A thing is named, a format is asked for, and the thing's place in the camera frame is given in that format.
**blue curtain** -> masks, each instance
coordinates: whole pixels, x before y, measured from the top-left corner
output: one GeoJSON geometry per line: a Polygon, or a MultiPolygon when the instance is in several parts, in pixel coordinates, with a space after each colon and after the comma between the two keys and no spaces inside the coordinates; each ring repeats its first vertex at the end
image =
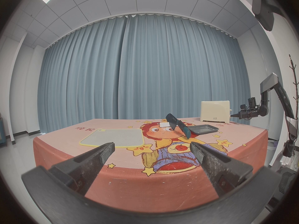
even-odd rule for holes
{"type": "Polygon", "coordinates": [[[94,118],[118,118],[118,77],[126,17],[83,27],[46,50],[39,76],[41,132],[94,118]]]}
{"type": "Polygon", "coordinates": [[[182,17],[116,17],[46,50],[39,125],[47,133],[93,118],[198,117],[203,100],[229,100],[235,114],[249,97],[245,62],[233,37],[182,17]]]}
{"type": "Polygon", "coordinates": [[[159,119],[168,113],[198,117],[201,101],[210,100],[229,100],[235,114],[248,98],[248,74],[236,39],[182,17],[129,16],[121,52],[119,119],[159,119]]]}

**gray tray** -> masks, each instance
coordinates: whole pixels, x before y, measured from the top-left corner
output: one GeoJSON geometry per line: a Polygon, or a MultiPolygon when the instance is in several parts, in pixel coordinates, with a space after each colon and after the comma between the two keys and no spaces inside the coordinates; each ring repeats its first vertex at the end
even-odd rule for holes
{"type": "Polygon", "coordinates": [[[195,126],[188,126],[188,129],[195,133],[195,134],[206,134],[206,133],[213,133],[217,132],[219,129],[212,126],[212,125],[195,125],[195,126]]]}

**decorative tree branch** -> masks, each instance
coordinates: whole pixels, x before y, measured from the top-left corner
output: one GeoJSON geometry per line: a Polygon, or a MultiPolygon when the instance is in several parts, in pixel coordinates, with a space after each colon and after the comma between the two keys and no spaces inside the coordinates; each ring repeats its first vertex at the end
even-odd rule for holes
{"type": "Polygon", "coordinates": [[[291,65],[292,65],[292,67],[291,66],[289,66],[289,67],[293,70],[294,77],[295,77],[295,82],[293,82],[293,84],[296,86],[296,98],[295,97],[293,97],[293,98],[296,100],[296,116],[295,116],[295,118],[297,118],[298,117],[298,100],[299,100],[299,96],[298,96],[298,84],[299,84],[299,82],[297,82],[297,77],[296,77],[296,73],[295,73],[296,64],[294,66],[290,54],[289,54],[289,57],[290,57],[290,60],[291,60],[291,65]]]}

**teal knife handle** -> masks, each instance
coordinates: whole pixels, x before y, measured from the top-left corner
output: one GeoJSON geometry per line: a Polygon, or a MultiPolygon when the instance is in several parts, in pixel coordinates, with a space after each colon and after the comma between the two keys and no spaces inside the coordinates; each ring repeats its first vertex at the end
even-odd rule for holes
{"type": "Polygon", "coordinates": [[[183,133],[186,135],[187,139],[190,138],[191,132],[188,129],[188,127],[180,120],[177,121],[177,124],[179,128],[183,131],[183,133]]]}

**cartoon character print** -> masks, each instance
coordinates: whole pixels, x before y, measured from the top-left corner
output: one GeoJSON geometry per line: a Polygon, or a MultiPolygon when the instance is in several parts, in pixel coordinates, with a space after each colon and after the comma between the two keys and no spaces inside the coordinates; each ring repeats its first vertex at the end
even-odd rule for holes
{"type": "MultiPolygon", "coordinates": [[[[186,126],[194,124],[184,122],[186,126]]],[[[194,154],[190,151],[190,143],[197,142],[204,144],[220,153],[227,155],[227,149],[219,143],[206,144],[195,139],[197,135],[191,133],[187,139],[181,129],[173,130],[171,127],[161,128],[159,122],[144,124],[140,127],[143,136],[155,140],[155,150],[152,152],[139,152],[142,155],[143,164],[147,173],[179,173],[194,169],[200,166],[194,154]]]]}

